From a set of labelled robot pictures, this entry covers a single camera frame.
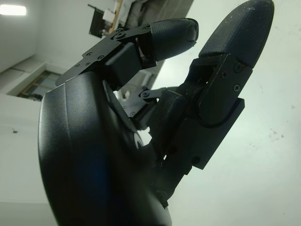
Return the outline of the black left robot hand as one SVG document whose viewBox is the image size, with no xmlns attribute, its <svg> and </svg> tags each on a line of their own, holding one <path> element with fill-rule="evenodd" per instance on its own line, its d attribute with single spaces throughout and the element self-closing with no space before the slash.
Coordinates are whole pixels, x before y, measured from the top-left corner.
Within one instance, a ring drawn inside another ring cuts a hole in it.
<svg viewBox="0 0 301 226">
<path fill-rule="evenodd" d="M 117 29 L 88 50 L 41 102 L 38 152 L 60 226 L 170 226 L 168 199 L 203 169 L 245 107 L 239 94 L 267 41 L 271 0 L 249 0 L 215 29 L 177 87 L 115 91 L 198 39 L 175 18 Z"/>
</svg>

